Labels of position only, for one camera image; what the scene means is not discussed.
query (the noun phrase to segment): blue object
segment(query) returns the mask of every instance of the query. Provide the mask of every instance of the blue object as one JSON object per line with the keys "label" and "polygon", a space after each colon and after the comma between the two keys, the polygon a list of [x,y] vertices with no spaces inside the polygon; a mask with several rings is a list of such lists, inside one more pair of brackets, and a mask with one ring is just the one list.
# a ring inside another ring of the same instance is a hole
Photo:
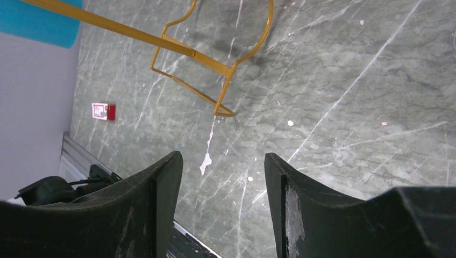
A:
{"label": "blue object", "polygon": [[[61,0],[82,8],[83,0]],[[0,0],[0,32],[71,48],[79,21],[19,0]]]}

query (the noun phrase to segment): yellow metal base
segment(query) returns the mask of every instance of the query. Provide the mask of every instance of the yellow metal base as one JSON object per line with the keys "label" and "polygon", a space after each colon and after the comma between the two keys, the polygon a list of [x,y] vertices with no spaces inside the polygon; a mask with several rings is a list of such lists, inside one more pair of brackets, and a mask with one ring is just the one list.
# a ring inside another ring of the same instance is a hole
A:
{"label": "yellow metal base", "polygon": [[[240,63],[249,59],[261,47],[261,45],[263,44],[263,42],[266,39],[266,36],[269,32],[269,28],[270,28],[271,21],[272,21],[272,15],[273,15],[273,11],[274,11],[274,1],[268,0],[269,1],[268,19],[266,21],[266,27],[265,27],[265,30],[263,31],[263,34],[260,37],[260,40],[258,41],[258,43],[256,43],[255,47],[248,54],[246,54],[245,56],[243,56],[242,58],[240,58],[239,60],[234,62],[232,67],[228,67],[228,66],[208,57],[207,55],[204,55],[203,53],[200,53],[166,35],[166,31],[170,26],[181,23],[190,16],[190,14],[193,12],[193,9],[196,6],[196,0],[193,0],[190,9],[182,18],[180,18],[179,20],[173,21],[172,23],[168,23],[164,26],[160,38],[156,37],[154,35],[148,34],[146,32],[136,30],[132,27],[126,26],[126,25],[118,23],[116,21],[106,19],[102,16],[96,15],[96,14],[88,12],[86,10],[82,10],[80,8],[74,7],[70,4],[64,3],[59,0],[22,0],[22,1],[27,2],[29,4],[33,4],[33,5],[41,7],[41,8],[44,8],[44,9],[52,11],[52,12],[59,13],[61,15],[65,15],[65,16],[80,20],[80,21],[88,23],[88,24],[95,25],[97,27],[105,28],[107,30],[125,35],[130,38],[141,40],[143,42],[147,42],[149,44],[157,46],[157,49],[155,50],[155,54],[152,58],[151,69],[157,73],[160,73],[169,78],[172,78],[174,81],[179,82],[180,84],[182,84],[187,89],[191,90],[196,95],[200,96],[207,102],[211,103],[212,105],[215,106],[214,115],[223,116],[223,117],[233,117],[235,115],[233,111],[227,109],[226,107],[224,107],[222,105],[223,98],[225,97],[226,91],[227,91],[228,87],[230,86],[231,78],[233,77],[234,71],[236,70],[237,66]],[[167,50],[191,57],[193,60],[195,60],[195,61],[201,63],[202,65],[225,76],[226,80],[222,87],[222,91],[220,92],[220,95],[218,97],[218,100],[215,101],[208,95],[195,89],[194,87],[190,86],[188,83],[182,81],[181,79],[179,79],[171,74],[165,73],[162,70],[158,70],[158,69],[154,68],[160,48],[165,48]]]}
{"label": "yellow metal base", "polygon": [[[163,31],[161,32],[161,38],[162,39],[165,39],[165,40],[168,40],[170,42],[173,42],[175,44],[178,44],[182,47],[185,47],[185,48],[190,48],[188,47],[187,45],[184,45],[183,43],[169,37],[168,35],[166,35],[166,31],[168,30],[169,27],[173,26],[173,25],[176,25],[176,24],[179,24],[181,22],[183,22],[184,20],[186,20],[190,14],[193,12],[193,9],[195,8],[196,6],[196,0],[193,0],[192,4],[191,4],[191,7],[190,9],[187,11],[187,13],[182,17],[180,18],[179,20],[175,20],[171,23],[168,23],[164,26],[163,28]],[[269,0],[269,12],[268,12],[268,19],[266,21],[266,27],[265,27],[265,30],[263,31],[263,34],[261,35],[260,37],[260,40],[258,41],[258,43],[256,43],[255,47],[248,53],[246,54],[245,56],[243,56],[242,58],[240,58],[239,60],[237,60],[236,62],[234,62],[233,66],[232,67],[228,67],[198,51],[195,51],[195,55],[194,56],[191,56],[193,58],[193,60],[201,63],[202,65],[212,69],[213,71],[223,75],[226,80],[225,80],[225,83],[222,87],[222,91],[220,92],[220,95],[218,97],[218,100],[215,101],[213,98],[209,97],[208,95],[202,93],[201,91],[197,90],[196,88],[192,87],[191,85],[189,85],[188,83],[184,82],[183,80],[169,74],[169,73],[166,73],[162,70],[158,70],[154,67],[155,65],[155,62],[156,62],[156,59],[157,59],[157,56],[158,56],[158,53],[160,51],[160,47],[157,47],[156,50],[155,50],[155,54],[152,58],[152,63],[151,63],[151,69],[157,73],[160,73],[162,75],[165,75],[171,79],[173,79],[174,81],[177,81],[178,83],[180,83],[181,85],[183,85],[184,87],[186,87],[187,89],[191,90],[193,93],[195,93],[196,95],[200,96],[201,98],[203,98],[205,101],[211,103],[212,105],[215,106],[214,108],[214,115],[215,116],[223,116],[223,117],[233,117],[235,115],[235,113],[231,110],[229,110],[228,108],[226,108],[225,106],[222,105],[222,101],[223,101],[223,98],[225,97],[225,94],[226,94],[226,91],[228,90],[228,87],[230,86],[230,82],[231,82],[231,78],[233,77],[233,74],[234,74],[234,71],[236,71],[236,68],[237,66],[246,61],[247,59],[249,59],[252,55],[254,55],[258,49],[261,47],[261,45],[263,44],[264,40],[266,39],[266,36],[269,32],[269,28],[270,28],[270,25],[271,25],[271,21],[272,21],[272,15],[273,15],[273,12],[274,12],[274,1],[273,0]]]}

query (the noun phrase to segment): gray floor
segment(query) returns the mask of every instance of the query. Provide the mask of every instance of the gray floor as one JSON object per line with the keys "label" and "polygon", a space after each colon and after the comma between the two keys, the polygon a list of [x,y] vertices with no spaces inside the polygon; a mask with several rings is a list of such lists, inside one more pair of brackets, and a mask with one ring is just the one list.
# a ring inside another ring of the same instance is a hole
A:
{"label": "gray floor", "polygon": [[[91,0],[88,9],[159,34],[189,5]],[[180,150],[175,218],[223,257],[275,257],[268,152],[362,199],[396,185],[456,185],[456,0],[280,0],[274,11],[266,45],[225,97],[234,118],[214,117],[150,71],[153,46],[84,25],[72,137],[124,177]],[[232,64],[266,14],[266,0],[203,0],[169,34]],[[179,55],[163,51],[158,67],[210,96],[221,89],[217,74]],[[106,100],[115,123],[91,117],[90,103]]]}

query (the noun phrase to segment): yellow metal frame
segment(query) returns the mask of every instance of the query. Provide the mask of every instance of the yellow metal frame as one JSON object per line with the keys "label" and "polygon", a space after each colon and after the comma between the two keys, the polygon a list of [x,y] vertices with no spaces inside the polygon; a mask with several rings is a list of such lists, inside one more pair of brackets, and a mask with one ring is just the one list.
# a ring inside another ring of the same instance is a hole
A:
{"label": "yellow metal frame", "polygon": [[[271,21],[272,21],[272,16],[273,16],[273,11],[274,11],[274,1],[273,0],[268,0],[269,1],[269,11],[268,11],[268,19],[266,21],[266,27],[265,30],[263,31],[263,34],[260,37],[260,40],[256,43],[255,47],[243,56],[242,58],[238,59],[236,62],[234,62],[232,67],[228,67],[210,57],[207,55],[204,55],[203,53],[200,53],[193,48],[190,48],[183,43],[169,37],[166,35],[166,31],[168,30],[169,27],[179,24],[186,20],[191,13],[193,12],[193,9],[196,6],[196,0],[193,0],[190,9],[188,12],[180,19],[173,21],[171,23],[168,23],[164,26],[163,31],[161,33],[161,37],[156,37],[154,35],[148,34],[146,32],[136,30],[132,27],[126,26],[124,24],[118,23],[113,20],[109,20],[107,18],[104,18],[102,16],[96,15],[94,13],[88,12],[86,10],[77,8],[75,6],[72,6],[70,4],[61,2],[59,0],[22,0],[23,2],[33,4],[35,6],[50,10],[52,12],[59,13],[61,15],[65,15],[77,20],[80,20],[82,22],[88,23],[95,25],[97,27],[105,28],[107,30],[125,35],[127,37],[141,40],[143,42],[152,44],[157,46],[157,49],[155,50],[155,54],[152,58],[151,62],[151,69],[159,74],[165,75],[169,78],[172,78],[174,81],[179,82],[181,85],[195,93],[196,95],[200,96],[207,102],[211,103],[212,105],[215,106],[214,108],[214,115],[216,116],[224,116],[224,117],[233,117],[235,114],[233,111],[227,109],[222,105],[223,98],[225,97],[226,91],[228,90],[228,87],[230,86],[231,78],[233,77],[234,71],[236,71],[236,68],[239,64],[242,62],[246,61],[252,55],[254,55],[258,49],[261,47],[263,44],[264,40],[266,39],[266,36],[269,32],[270,26],[271,26]],[[196,88],[190,86],[188,83],[184,82],[183,80],[165,73],[162,70],[158,70],[154,68],[154,64],[156,62],[158,53],[160,51],[160,48],[165,48],[167,50],[177,52],[179,54],[191,57],[193,60],[201,63],[202,65],[216,71],[217,73],[225,76],[226,80],[225,83],[222,87],[222,91],[220,92],[220,95],[218,97],[218,100],[215,101],[208,95],[202,93],[201,91],[197,90]]]}

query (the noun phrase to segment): floor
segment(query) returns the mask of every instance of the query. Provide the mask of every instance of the floor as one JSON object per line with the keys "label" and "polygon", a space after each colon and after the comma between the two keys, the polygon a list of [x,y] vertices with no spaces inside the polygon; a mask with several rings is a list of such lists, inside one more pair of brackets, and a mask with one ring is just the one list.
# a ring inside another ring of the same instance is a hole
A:
{"label": "floor", "polygon": [[[191,1],[90,0],[88,10],[159,35]],[[266,0],[198,1],[177,40],[232,64],[258,40]],[[279,156],[345,194],[456,185],[456,0],[277,0],[272,29],[239,66],[234,118],[149,69],[155,48],[84,24],[72,138],[120,176],[184,157],[175,219],[223,257],[276,257],[263,174]],[[168,51],[158,67],[208,95],[223,80]],[[117,121],[91,103],[117,104]]]}

